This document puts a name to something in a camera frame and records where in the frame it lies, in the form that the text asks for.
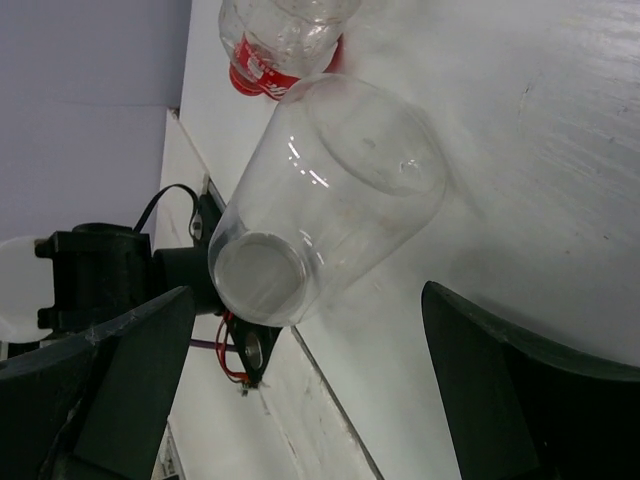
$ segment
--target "table surface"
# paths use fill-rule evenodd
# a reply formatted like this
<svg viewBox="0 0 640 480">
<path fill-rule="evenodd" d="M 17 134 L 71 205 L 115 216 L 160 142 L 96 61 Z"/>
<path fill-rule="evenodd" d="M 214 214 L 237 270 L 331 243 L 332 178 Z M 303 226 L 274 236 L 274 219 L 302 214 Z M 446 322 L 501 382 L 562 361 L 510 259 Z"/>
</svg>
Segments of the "table surface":
<svg viewBox="0 0 640 480">
<path fill-rule="evenodd" d="M 181 122 L 228 200 L 275 103 L 228 81 L 220 2 L 194 0 Z M 387 480 L 459 478 L 420 311 L 427 280 L 539 333 L 640 363 L 635 2 L 365 0 L 345 73 L 422 107 L 441 212 L 300 325 Z"/>
</svg>

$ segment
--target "bottle label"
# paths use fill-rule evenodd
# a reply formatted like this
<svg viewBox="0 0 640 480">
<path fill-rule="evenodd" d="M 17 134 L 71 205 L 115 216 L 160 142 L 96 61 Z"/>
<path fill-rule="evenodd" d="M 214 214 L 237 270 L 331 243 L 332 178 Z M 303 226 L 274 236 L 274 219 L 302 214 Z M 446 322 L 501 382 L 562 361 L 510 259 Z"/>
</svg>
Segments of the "bottle label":
<svg viewBox="0 0 640 480">
<path fill-rule="evenodd" d="M 249 44 L 245 35 L 236 46 L 235 55 L 247 76 L 274 100 L 280 100 L 293 84 L 300 80 L 269 67 L 257 53 L 255 47 Z"/>
</svg>

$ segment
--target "clear bottle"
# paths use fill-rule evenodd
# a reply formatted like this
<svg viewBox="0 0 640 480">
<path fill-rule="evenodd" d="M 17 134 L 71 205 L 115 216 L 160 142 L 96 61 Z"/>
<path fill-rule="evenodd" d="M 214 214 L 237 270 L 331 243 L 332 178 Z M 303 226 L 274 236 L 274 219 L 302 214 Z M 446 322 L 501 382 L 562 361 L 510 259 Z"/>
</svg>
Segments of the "clear bottle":
<svg viewBox="0 0 640 480">
<path fill-rule="evenodd" d="M 361 1 L 224 0 L 220 39 L 232 83 L 245 94 L 279 100 L 299 79 L 330 65 Z"/>
<path fill-rule="evenodd" d="M 446 170 L 415 112 L 343 75 L 289 91 L 209 246 L 229 310 L 253 323 L 296 324 L 434 217 Z"/>
</svg>

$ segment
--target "gray wall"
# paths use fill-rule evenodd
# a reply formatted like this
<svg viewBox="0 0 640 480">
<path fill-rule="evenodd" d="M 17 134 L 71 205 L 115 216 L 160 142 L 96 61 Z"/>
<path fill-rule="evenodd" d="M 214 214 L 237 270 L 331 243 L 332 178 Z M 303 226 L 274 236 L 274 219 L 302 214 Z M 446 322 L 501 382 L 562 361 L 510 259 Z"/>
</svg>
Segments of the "gray wall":
<svg viewBox="0 0 640 480">
<path fill-rule="evenodd" d="M 5 0 L 0 241 L 132 223 L 180 102 L 189 0 Z"/>
</svg>

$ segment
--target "transparent plastic cup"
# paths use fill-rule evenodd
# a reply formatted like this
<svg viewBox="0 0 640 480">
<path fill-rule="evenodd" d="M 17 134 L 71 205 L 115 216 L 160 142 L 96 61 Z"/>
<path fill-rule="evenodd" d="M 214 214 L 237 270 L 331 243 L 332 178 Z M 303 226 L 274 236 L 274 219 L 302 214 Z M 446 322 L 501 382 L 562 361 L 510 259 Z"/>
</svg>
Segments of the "transparent plastic cup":
<svg viewBox="0 0 640 480">
<path fill-rule="evenodd" d="M 227 308 L 294 325 L 438 212 L 446 169 L 415 107 L 352 77 L 296 84 L 276 108 L 209 247 Z"/>
</svg>

